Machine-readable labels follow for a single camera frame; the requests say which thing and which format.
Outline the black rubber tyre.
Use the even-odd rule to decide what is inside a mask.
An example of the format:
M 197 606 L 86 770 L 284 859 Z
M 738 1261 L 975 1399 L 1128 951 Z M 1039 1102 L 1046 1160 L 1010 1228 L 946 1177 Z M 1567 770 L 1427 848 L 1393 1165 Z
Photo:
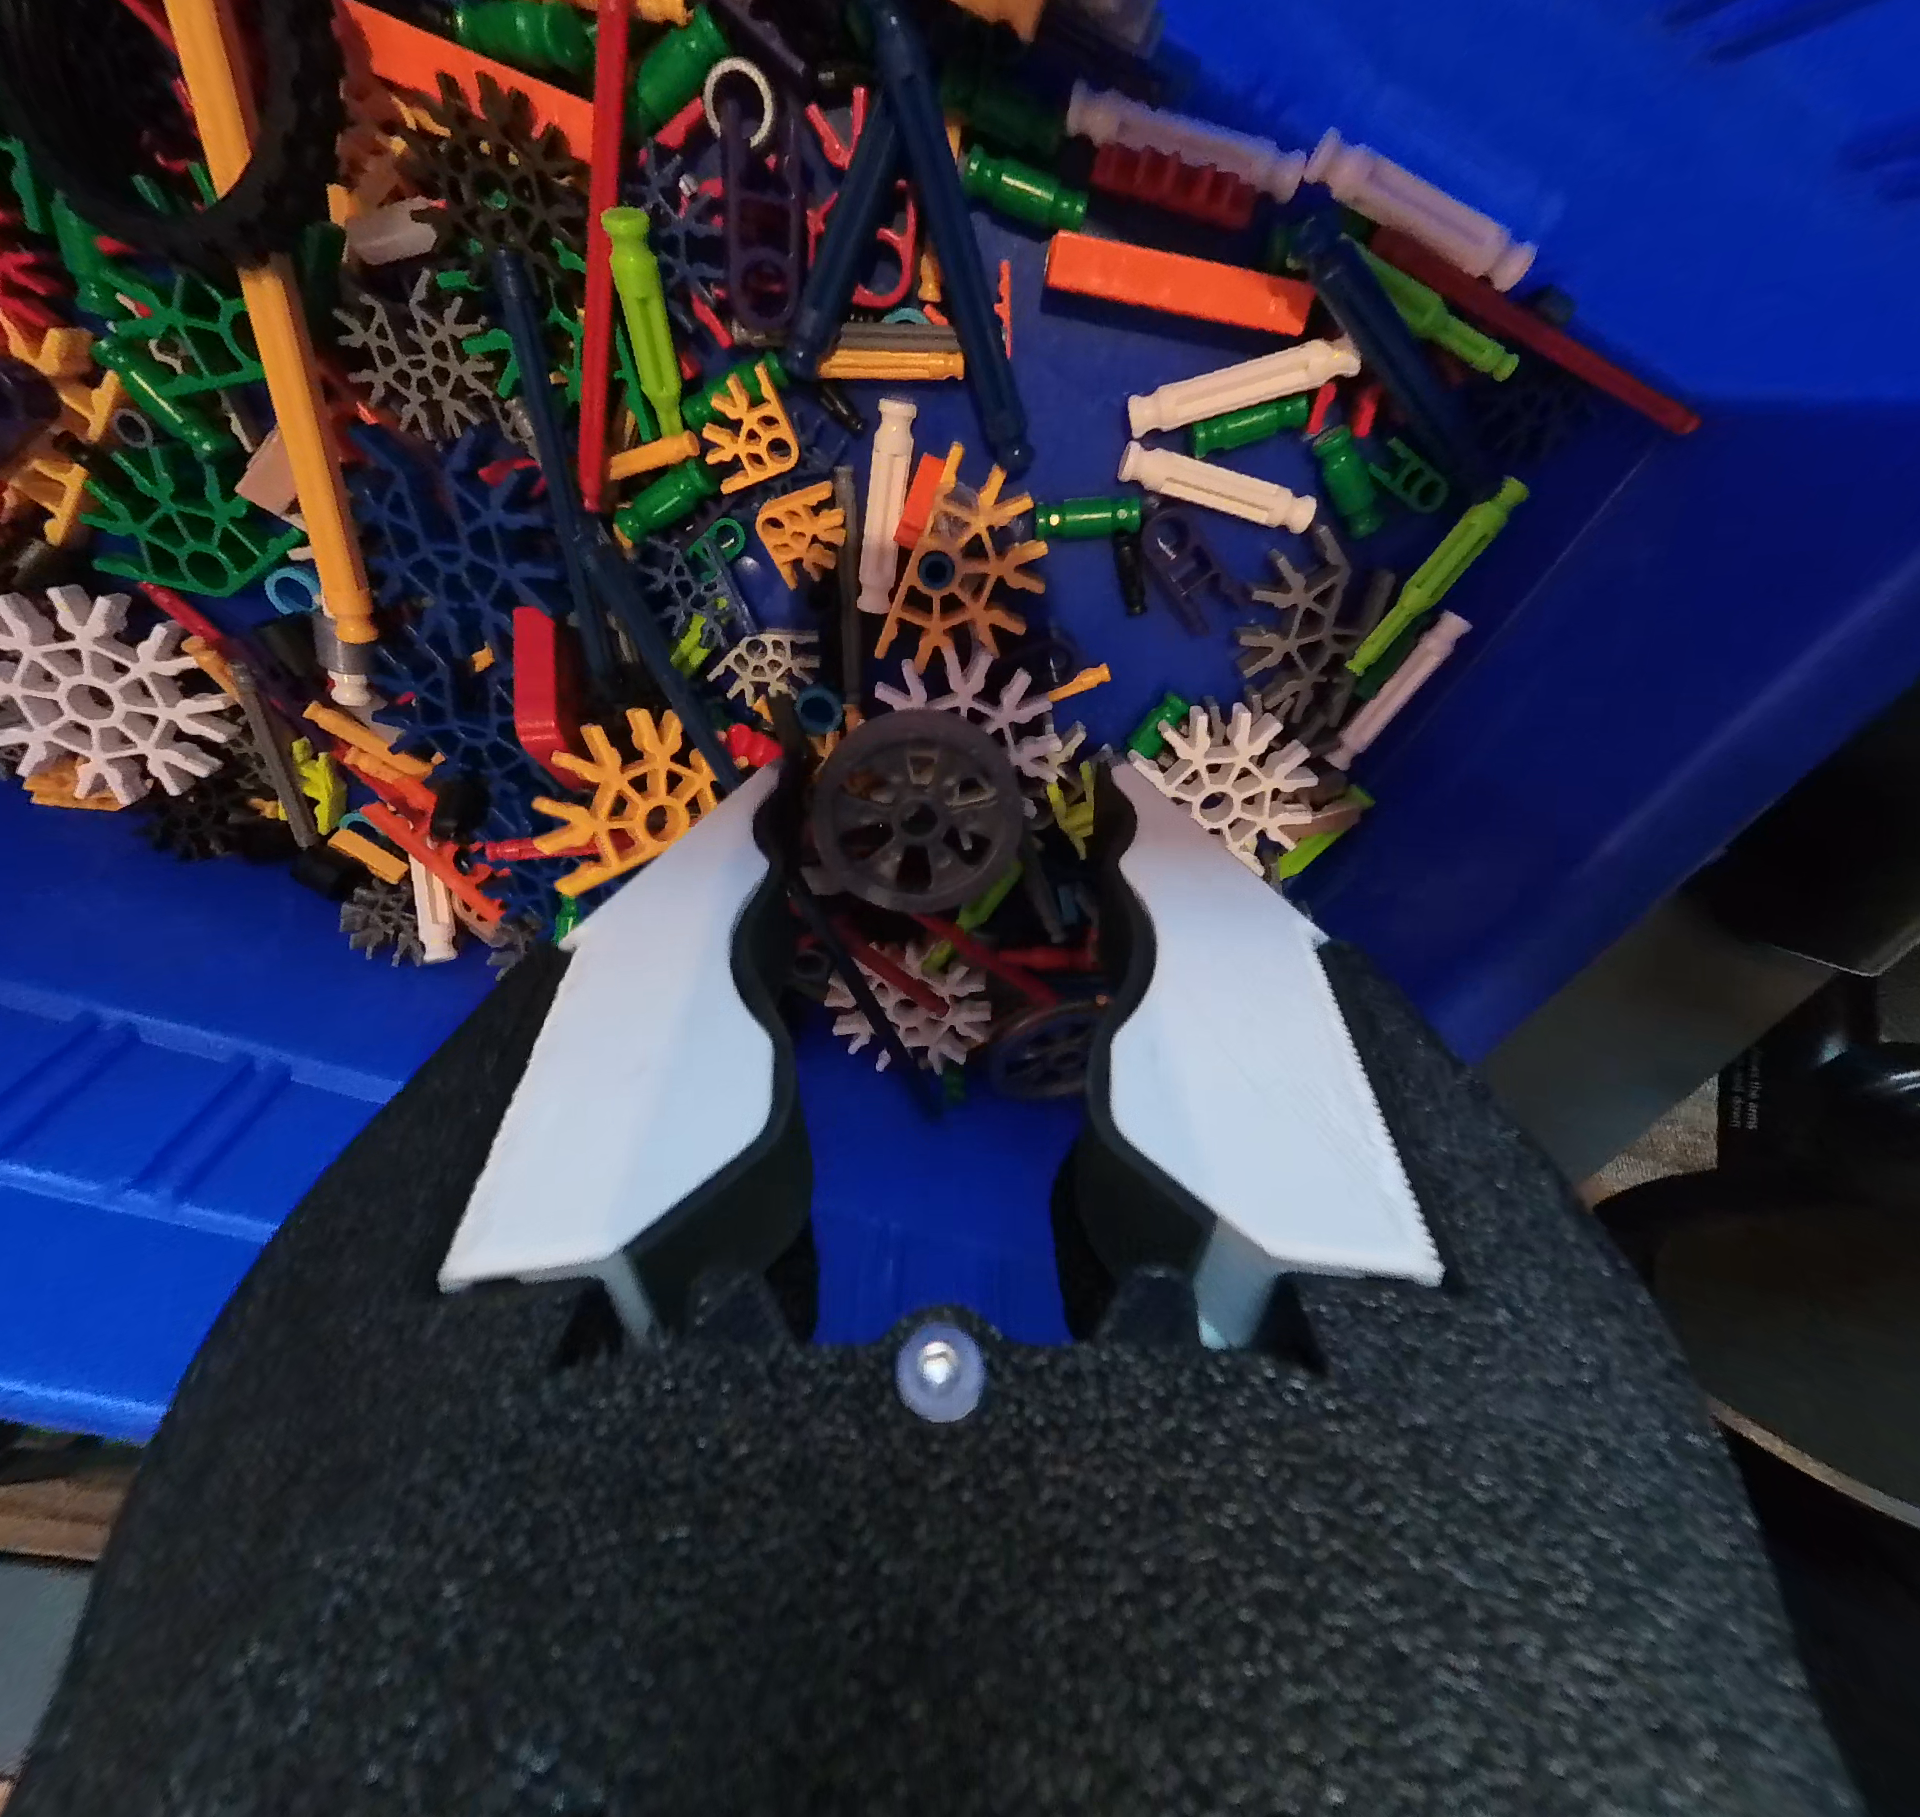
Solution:
M 259 0 L 259 135 L 237 184 L 164 212 L 134 178 L 151 136 L 183 135 L 157 38 L 116 0 L 2 0 L 5 132 L 97 230 L 194 271 L 256 265 L 321 217 L 342 131 L 328 0 Z

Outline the black office chair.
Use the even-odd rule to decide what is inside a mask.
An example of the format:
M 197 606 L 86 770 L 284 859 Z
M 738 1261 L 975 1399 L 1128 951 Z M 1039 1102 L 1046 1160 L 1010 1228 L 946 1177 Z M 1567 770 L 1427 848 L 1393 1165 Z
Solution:
M 1751 1451 L 1916 1526 L 1917 693 L 1687 888 L 1813 988 L 1718 1074 L 1717 1160 L 1598 1207 Z

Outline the blue bin with square tag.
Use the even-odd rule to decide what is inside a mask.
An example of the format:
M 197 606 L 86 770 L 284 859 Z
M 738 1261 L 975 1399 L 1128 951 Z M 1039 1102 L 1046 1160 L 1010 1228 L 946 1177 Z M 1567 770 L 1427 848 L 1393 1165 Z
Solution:
M 190 141 L 164 181 L 169 212 L 200 209 L 244 172 L 259 135 L 259 83 L 234 0 L 121 0 L 158 31 L 177 67 Z M 813 918 L 789 904 L 800 985 L 784 995 L 802 1034 L 804 1091 L 821 1145 L 819 1231 L 827 1340 L 877 1333 L 902 1310 L 959 1300 L 1032 1342 L 1064 1335 L 1045 1254 L 1046 1169 L 1068 1105 L 1016 1102 L 985 1079 L 985 1050 L 1034 1005 L 1102 997 L 1092 964 L 1092 760 L 1136 765 L 1226 851 L 1333 934 L 1359 912 L 1355 871 L 1332 909 L 1309 886 L 1359 857 L 1385 807 L 1360 755 L 1412 722 L 1440 670 L 1495 620 L 1459 615 L 1469 589 L 1538 516 L 1546 488 L 1480 480 L 1485 458 L 1459 412 L 1427 390 L 1400 316 L 1426 322 L 1413 292 L 1433 280 L 1490 332 L 1537 343 L 1518 315 L 1553 313 L 1538 351 L 1651 419 L 1644 467 L 1586 511 L 1577 554 L 1523 577 L 1523 613 L 1568 642 L 1589 602 L 1627 606 L 1628 643 L 1599 645 L 1602 691 L 1631 706 L 1646 789 L 1632 830 L 1664 831 L 1670 882 L 1639 920 L 1715 862 L 1778 799 L 1916 678 L 1916 0 L 328 0 L 346 114 L 369 110 L 346 83 L 348 31 L 372 31 L 381 76 L 443 84 L 440 63 L 498 63 L 579 141 L 589 123 L 582 404 L 574 470 L 540 351 L 528 248 L 485 242 L 501 328 L 572 562 L 589 693 L 583 757 L 548 752 L 574 784 L 532 809 L 564 822 L 540 854 L 590 837 L 593 859 L 556 891 L 538 949 L 513 965 L 498 944 L 458 958 L 518 982 L 551 961 L 579 921 L 665 854 L 779 757 L 779 727 L 804 732 L 823 765 L 861 724 L 928 710 L 985 732 L 1004 750 L 1025 809 L 1014 870 L 945 926 L 888 913 L 810 879 Z M 319 400 L 321 332 L 296 258 L 310 224 L 339 227 L 342 267 L 391 271 L 428 245 L 425 196 L 407 164 L 369 166 L 344 118 L 321 217 L 298 244 L 231 267 L 268 382 L 269 430 L 239 493 L 287 516 L 322 578 L 326 691 L 308 699 L 348 744 L 402 776 L 399 738 L 364 741 L 372 704 L 363 651 L 378 638 L 350 521 L 352 496 L 330 414 Z M 1236 364 L 1206 358 L 1187 380 L 1123 390 L 1123 430 L 1187 430 L 1181 444 L 1117 446 L 1113 483 L 1139 510 L 1171 499 L 1171 540 L 1090 500 L 1100 535 L 1158 538 L 1148 591 L 1171 593 L 1176 648 L 1218 642 L 1245 672 L 1239 696 L 1172 672 L 1124 740 L 1069 722 L 1074 696 L 1115 696 L 1092 645 L 1032 712 L 1002 631 L 1039 628 L 1045 597 L 1023 563 L 1082 562 L 1045 538 L 998 548 L 1006 520 L 1076 535 L 1069 504 L 1037 470 L 1025 404 L 996 329 L 994 271 L 975 222 L 1034 209 L 1068 232 L 1054 280 L 1092 240 L 1092 196 L 1168 208 L 1212 240 L 1250 227 L 1263 190 L 1283 252 L 1337 337 Z M 882 390 L 877 438 L 857 481 L 831 462 L 831 511 L 813 493 L 755 511 L 780 589 L 789 565 L 831 563 L 841 613 L 839 696 L 791 617 L 755 620 L 774 645 L 767 734 L 713 729 L 701 670 L 705 631 L 669 645 L 618 544 L 612 481 L 704 433 L 680 454 L 741 487 L 782 481 L 800 438 L 791 386 L 846 375 L 848 316 L 950 318 L 964 360 L 959 444 L 906 453 L 931 403 Z M 1507 1036 L 1526 1015 L 1509 1018 Z M 1472 1050 L 1442 1031 L 1463 1056 Z M 1480 1048 L 1485 1057 L 1503 1039 Z M 399 1091 L 407 1072 L 386 1100 Z M 322 1167 L 326 1148 L 290 1132 L 225 1144 L 176 1137 L 142 1177 L 166 1190 L 67 1190 L 5 1173 L 5 1456 L 43 1428 L 78 1434 L 69 1456 L 147 1440 L 188 1362 L 268 1239 Z

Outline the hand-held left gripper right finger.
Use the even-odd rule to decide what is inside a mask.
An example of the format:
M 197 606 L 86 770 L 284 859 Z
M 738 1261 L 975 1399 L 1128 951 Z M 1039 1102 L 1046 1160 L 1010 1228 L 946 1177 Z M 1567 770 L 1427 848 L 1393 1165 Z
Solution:
M 1086 1065 L 1079 1223 L 1123 1279 L 1187 1279 L 1198 1338 L 1252 1349 L 1303 1277 L 1437 1287 L 1323 934 L 1136 765 L 1103 772 L 1113 993 Z

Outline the grey table leg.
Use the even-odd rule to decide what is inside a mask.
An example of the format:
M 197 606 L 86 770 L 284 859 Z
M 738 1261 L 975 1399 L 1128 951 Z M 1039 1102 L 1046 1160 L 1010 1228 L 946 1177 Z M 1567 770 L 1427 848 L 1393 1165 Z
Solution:
M 1480 1061 L 1497 1102 L 1586 1207 L 1718 1165 L 1720 1102 L 1796 1116 L 1821 1071 L 1916 997 L 1916 926 L 1868 947 L 1869 973 L 1728 933 L 1666 898 Z

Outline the pile of colourful construction pieces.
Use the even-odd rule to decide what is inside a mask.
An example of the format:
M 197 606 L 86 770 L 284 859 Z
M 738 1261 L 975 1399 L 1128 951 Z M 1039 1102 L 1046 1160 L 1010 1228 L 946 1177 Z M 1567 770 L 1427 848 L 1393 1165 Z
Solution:
M 387 79 L 370 65 L 372 31 L 350 30 L 346 83 L 369 99 L 361 129 L 348 123 L 369 166 L 407 164 L 425 196 L 418 229 L 428 245 L 391 271 L 342 267 L 339 227 L 310 224 L 301 254 L 301 298 L 321 332 L 319 404 L 330 414 L 352 496 L 350 521 L 378 638 L 364 648 L 372 724 L 352 722 L 364 741 L 399 738 L 398 755 L 428 778 L 402 776 L 395 755 L 381 762 L 363 744 L 332 736 L 300 715 L 326 691 L 321 645 L 335 645 L 322 615 L 322 578 L 304 556 L 306 537 L 287 516 L 243 499 L 244 462 L 258 457 L 269 425 L 268 382 L 254 346 L 239 284 L 166 267 L 113 240 L 108 248 L 79 215 L 60 215 L 90 292 L 79 311 L 60 293 L 67 267 L 54 269 L 53 308 L 32 311 L 25 293 L 5 293 L 5 483 L 27 470 L 35 441 L 50 457 L 74 458 L 69 478 L 83 500 L 69 520 L 60 554 L 22 510 L 5 510 L 5 1173 L 7 1181 L 67 1190 L 166 1190 L 187 1181 L 142 1177 L 158 1169 L 176 1137 L 225 1144 L 246 1132 L 288 1136 L 296 1149 L 344 1142 L 398 1081 L 425 1059 L 458 1014 L 477 999 L 477 965 L 458 958 L 498 944 L 513 965 L 538 949 L 564 902 L 556 891 L 593 859 L 590 837 L 552 854 L 533 851 L 564 822 L 540 816 L 529 800 L 558 799 L 574 784 L 545 757 L 583 757 L 577 716 L 621 724 L 612 696 L 589 693 L 572 615 L 572 562 L 555 532 L 551 488 L 523 404 L 508 332 L 501 328 L 479 244 L 528 248 L 532 293 L 540 307 L 540 351 L 564 433 L 560 462 L 574 470 L 582 404 L 587 307 L 583 222 L 589 219 L 589 123 L 579 99 L 579 141 L 564 118 L 536 108 L 538 92 L 498 63 L 473 69 L 440 63 L 443 84 L 420 63 L 418 87 Z M 1117 446 L 1181 444 L 1187 430 L 1123 430 L 1123 390 L 1150 390 L 1148 378 L 1187 380 L 1206 358 L 1233 363 L 1294 352 L 1310 337 L 1337 337 L 1303 275 L 1283 275 L 1270 199 L 1245 186 L 1250 227 L 1212 240 L 1168 208 L 1115 190 L 1092 196 L 1092 240 L 1068 261 L 1085 275 L 1054 280 L 1042 258 L 1068 232 L 1034 209 L 975 222 L 994 271 L 996 329 L 1012 337 L 1006 366 L 1017 375 L 1037 470 L 1019 490 L 1045 487 L 1054 510 L 1069 504 L 1076 535 L 1037 532 L 1037 510 L 1006 520 L 998 548 L 1037 543 L 1082 562 L 1023 563 L 1048 591 L 1023 597 L 1023 642 L 1002 631 L 1012 666 L 993 677 L 1019 684 L 1025 707 L 1060 687 L 1076 659 L 1072 645 L 1115 672 L 1115 696 L 1068 699 L 1082 706 L 1090 740 L 1117 741 L 1148 696 L 1172 672 L 1204 672 L 1204 696 L 1239 696 L 1218 642 L 1176 648 L 1171 593 L 1148 591 L 1158 538 L 1109 537 L 1092 529 L 1090 500 L 1124 500 L 1124 520 L 1171 540 L 1171 499 L 1139 510 L 1140 483 L 1113 483 Z M 1670 854 L 1664 831 L 1646 847 L 1631 805 L 1644 772 L 1637 738 L 1647 719 L 1631 706 L 1613 716 L 1602 691 L 1599 645 L 1628 643 L 1621 600 L 1603 612 L 1589 602 L 1553 645 L 1540 606 L 1523 613 L 1523 577 L 1547 575 L 1577 554 L 1586 511 L 1616 494 L 1614 472 L 1644 467 L 1651 419 L 1583 380 L 1567 358 L 1585 356 L 1562 341 L 1558 358 L 1538 351 L 1560 321 L 1528 300 L 1518 307 L 1537 343 L 1490 332 L 1490 316 L 1430 278 L 1423 293 L 1404 271 L 1395 293 L 1427 293 L 1426 322 L 1459 347 L 1419 335 L 1396 308 L 1404 351 L 1421 355 L 1433 380 L 1458 409 L 1485 458 L 1482 483 L 1509 476 L 1546 480 L 1538 516 L 1497 562 L 1482 589 L 1469 589 L 1459 615 L 1495 620 L 1468 638 L 1461 670 L 1437 674 L 1437 696 L 1412 699 L 1412 722 L 1389 727 L 1385 750 L 1360 755 L 1360 778 L 1375 778 L 1383 802 L 1379 831 L 1362 830 L 1359 857 L 1333 860 L 1329 879 L 1309 886 L 1309 902 L 1332 909 L 1332 883 L 1355 871 L 1366 891 L 1359 912 L 1333 912 L 1413 991 L 1442 1031 L 1478 1056 L 1509 1018 L 1531 1014 L 1651 904 Z M 796 620 L 791 643 L 814 649 L 827 628 L 819 672 L 839 696 L 841 613 L 853 593 L 835 593 L 831 563 L 816 581 L 794 562 L 800 589 L 780 589 L 774 562 L 748 529 L 764 502 L 813 493 L 831 511 L 827 470 L 850 464 L 864 476 L 877 438 L 882 390 L 931 414 L 906 453 L 906 481 L 921 458 L 930 478 L 961 442 L 964 360 L 948 316 L 898 322 L 848 316 L 846 375 L 784 392 L 800 457 L 782 481 L 741 487 L 723 510 L 723 476 L 700 457 L 689 427 L 652 470 L 612 481 L 618 544 L 669 645 L 705 631 L 701 670 L 686 680 L 708 698 L 719 732 L 751 722 L 767 734 L 764 704 L 749 710 L 774 674 L 770 642 L 746 651 L 755 620 Z M 78 734 L 27 746 L 27 721 L 8 698 L 27 683 L 19 645 L 32 643 L 13 617 L 32 615 L 53 632 L 57 672 L 83 678 L 88 638 L 75 638 L 50 606 L 45 587 L 75 593 L 75 617 L 92 623 L 92 645 L 106 680 L 79 683 L 75 706 L 90 706 Z M 476 883 L 443 898 L 449 934 L 428 943 L 414 923 L 407 868 L 413 854 L 364 822 L 363 805 L 425 841 L 425 799 L 446 795 L 438 830 L 460 830 L 443 844 Z M 413 988 L 352 988 L 346 938 L 322 933 L 322 904 L 361 916 L 363 947 L 413 961 Z

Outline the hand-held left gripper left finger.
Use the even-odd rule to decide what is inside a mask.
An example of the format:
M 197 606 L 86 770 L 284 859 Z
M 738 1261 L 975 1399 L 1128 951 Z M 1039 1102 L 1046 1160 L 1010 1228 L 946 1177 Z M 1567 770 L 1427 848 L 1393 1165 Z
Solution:
M 755 770 L 564 943 L 568 965 L 438 1272 L 443 1295 L 589 1281 L 623 1332 L 810 1230 L 779 997 L 794 956 L 784 767 Z

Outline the dark grey wheel hub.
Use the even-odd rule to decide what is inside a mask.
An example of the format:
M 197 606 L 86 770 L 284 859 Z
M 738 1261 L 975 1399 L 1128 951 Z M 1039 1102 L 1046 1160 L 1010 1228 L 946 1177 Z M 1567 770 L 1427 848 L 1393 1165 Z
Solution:
M 808 825 L 827 888 L 938 916 L 1014 870 L 1023 802 L 985 732 L 913 710 L 872 719 L 833 750 L 813 780 Z
M 1102 1018 L 1102 997 L 1034 1005 L 1012 1015 L 985 1050 L 989 1084 L 1016 1102 L 1080 1095 Z

